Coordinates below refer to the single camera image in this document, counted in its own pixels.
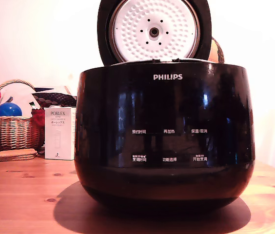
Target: rice cooker lid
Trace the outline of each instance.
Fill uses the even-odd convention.
[[[104,22],[107,7],[111,9]],[[211,40],[207,0],[101,1],[98,42],[105,65],[167,58],[208,59]]]

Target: table surface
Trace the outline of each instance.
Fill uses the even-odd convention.
[[[275,168],[256,162],[245,192],[231,205],[192,217],[116,214],[79,183],[73,161],[0,162],[0,234],[275,234]]]

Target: white box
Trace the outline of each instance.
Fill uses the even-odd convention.
[[[45,159],[74,160],[76,108],[45,108]]]

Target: inner lid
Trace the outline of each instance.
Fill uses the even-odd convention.
[[[193,7],[182,0],[124,0],[109,27],[111,48],[119,62],[192,58],[200,27]]]

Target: cork coaster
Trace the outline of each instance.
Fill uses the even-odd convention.
[[[0,157],[0,162],[8,162],[8,161],[25,161],[34,159],[36,155],[24,155],[17,157]]]
[[[0,162],[31,160],[38,155],[34,149],[7,150],[0,152]]]

